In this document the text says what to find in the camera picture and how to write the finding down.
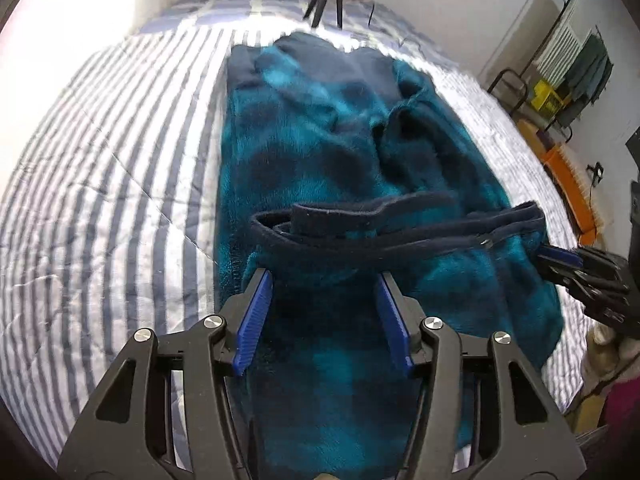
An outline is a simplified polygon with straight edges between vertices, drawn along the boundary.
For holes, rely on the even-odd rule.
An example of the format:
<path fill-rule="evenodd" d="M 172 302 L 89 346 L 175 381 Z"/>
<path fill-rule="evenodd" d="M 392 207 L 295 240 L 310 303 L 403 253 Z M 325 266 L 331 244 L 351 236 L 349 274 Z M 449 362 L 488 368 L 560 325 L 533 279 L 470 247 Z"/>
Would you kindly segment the right hand in grey glove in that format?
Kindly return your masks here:
<path fill-rule="evenodd" d="M 639 341 L 597 322 L 586 336 L 579 397 L 604 396 L 615 384 L 639 377 Z"/>

